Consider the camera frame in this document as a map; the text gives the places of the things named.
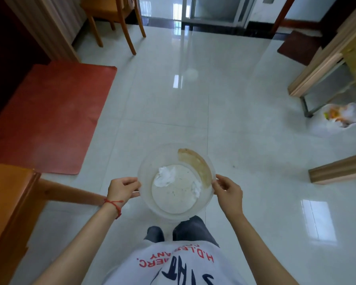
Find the forearm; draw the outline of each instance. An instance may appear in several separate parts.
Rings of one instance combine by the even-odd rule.
[[[298,285],[244,215],[229,219],[257,285]]]
[[[116,217],[116,208],[105,203],[33,285],[81,284]]]

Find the white plastic bag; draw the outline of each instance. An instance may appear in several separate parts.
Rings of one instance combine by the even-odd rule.
[[[327,116],[331,109],[340,110],[341,118],[347,122],[337,121],[336,119],[328,120]],[[307,122],[308,131],[318,137],[328,137],[354,125],[356,125],[356,103],[349,103],[347,106],[327,104]]]

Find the person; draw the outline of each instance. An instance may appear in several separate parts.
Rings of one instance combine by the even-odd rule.
[[[220,208],[231,223],[257,285],[298,285],[270,252],[242,211],[242,190],[227,177],[216,175],[212,186]],[[35,285],[80,284],[121,207],[139,196],[135,177],[114,179],[107,202],[91,217],[62,254],[33,283]],[[203,221],[194,216],[173,231],[165,242],[159,227],[147,236],[103,282],[113,284],[246,284],[224,257]]]

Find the garbage in bag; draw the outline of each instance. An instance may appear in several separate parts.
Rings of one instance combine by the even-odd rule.
[[[319,137],[337,134],[354,125],[356,125],[356,103],[349,103],[346,106],[327,104],[307,123],[309,132]]]

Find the white t-shirt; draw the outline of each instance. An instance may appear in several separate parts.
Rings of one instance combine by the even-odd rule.
[[[103,284],[246,285],[221,250],[210,242],[150,244],[133,251]]]

